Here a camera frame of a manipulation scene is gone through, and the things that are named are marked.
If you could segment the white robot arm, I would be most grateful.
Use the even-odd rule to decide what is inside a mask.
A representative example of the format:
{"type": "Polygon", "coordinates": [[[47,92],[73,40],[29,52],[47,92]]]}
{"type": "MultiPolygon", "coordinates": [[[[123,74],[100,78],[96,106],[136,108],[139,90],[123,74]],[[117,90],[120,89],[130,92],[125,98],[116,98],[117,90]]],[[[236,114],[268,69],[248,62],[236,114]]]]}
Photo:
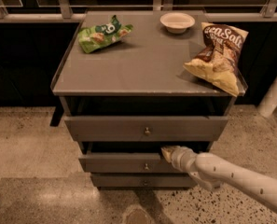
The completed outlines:
{"type": "Polygon", "coordinates": [[[198,185],[217,191],[227,183],[277,214],[277,179],[242,168],[213,153],[195,153],[191,148],[167,146],[164,159],[176,170],[188,174],[198,185]]]}

